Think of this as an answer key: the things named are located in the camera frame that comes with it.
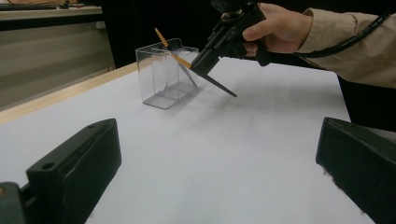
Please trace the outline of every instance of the hand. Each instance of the hand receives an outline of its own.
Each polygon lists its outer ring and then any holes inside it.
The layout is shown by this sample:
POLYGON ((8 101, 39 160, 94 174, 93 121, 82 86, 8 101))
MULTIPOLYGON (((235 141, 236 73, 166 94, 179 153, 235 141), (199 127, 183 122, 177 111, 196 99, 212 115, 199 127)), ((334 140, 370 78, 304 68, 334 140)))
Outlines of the hand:
MULTIPOLYGON (((311 30, 313 17, 272 4, 258 3, 258 7, 266 19, 248 27, 243 32, 245 40, 261 39, 266 49, 272 52, 297 51, 311 30)), ((248 57, 256 55, 256 44, 247 42, 244 46, 248 57)))

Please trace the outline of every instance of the beige sleeve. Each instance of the beige sleeve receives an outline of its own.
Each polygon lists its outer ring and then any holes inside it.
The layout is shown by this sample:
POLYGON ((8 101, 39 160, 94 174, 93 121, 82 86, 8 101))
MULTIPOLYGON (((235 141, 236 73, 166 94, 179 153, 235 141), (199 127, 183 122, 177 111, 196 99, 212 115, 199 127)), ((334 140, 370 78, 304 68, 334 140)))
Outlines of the beige sleeve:
MULTIPOLYGON (((307 53, 344 43, 376 19, 362 13, 334 13, 309 8, 314 23, 298 52, 307 53)), ((362 41, 334 55, 306 59, 351 82, 396 89, 396 14, 362 41)))

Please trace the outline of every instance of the wall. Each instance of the wall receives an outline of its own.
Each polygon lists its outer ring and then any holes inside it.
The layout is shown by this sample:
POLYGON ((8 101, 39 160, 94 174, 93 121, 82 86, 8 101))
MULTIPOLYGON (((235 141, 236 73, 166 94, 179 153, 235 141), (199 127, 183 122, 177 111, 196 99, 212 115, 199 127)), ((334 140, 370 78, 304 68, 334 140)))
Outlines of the wall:
POLYGON ((113 66, 94 22, 0 32, 0 110, 113 66))

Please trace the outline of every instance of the white table surface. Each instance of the white table surface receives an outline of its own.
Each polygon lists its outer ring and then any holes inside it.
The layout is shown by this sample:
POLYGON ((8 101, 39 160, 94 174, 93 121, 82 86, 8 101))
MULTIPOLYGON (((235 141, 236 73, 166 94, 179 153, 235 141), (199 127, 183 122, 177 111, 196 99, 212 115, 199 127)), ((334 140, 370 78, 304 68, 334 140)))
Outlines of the white table surface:
POLYGON ((0 126, 0 181, 85 126, 118 122, 122 165, 87 223, 373 223, 315 163, 325 117, 349 120, 331 72, 223 58, 198 89, 143 105, 137 72, 0 126))

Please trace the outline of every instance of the clear plastic box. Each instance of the clear plastic box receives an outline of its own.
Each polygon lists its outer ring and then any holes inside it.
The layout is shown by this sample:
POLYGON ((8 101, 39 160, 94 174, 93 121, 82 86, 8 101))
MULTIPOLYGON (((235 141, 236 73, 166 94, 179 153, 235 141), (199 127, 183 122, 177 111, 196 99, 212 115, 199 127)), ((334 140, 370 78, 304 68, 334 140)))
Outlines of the clear plastic box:
POLYGON ((195 48, 183 47, 180 39, 167 40, 170 49, 162 43, 135 51, 143 104, 167 109, 196 88, 198 76, 179 64, 172 53, 191 63, 199 54, 195 48))

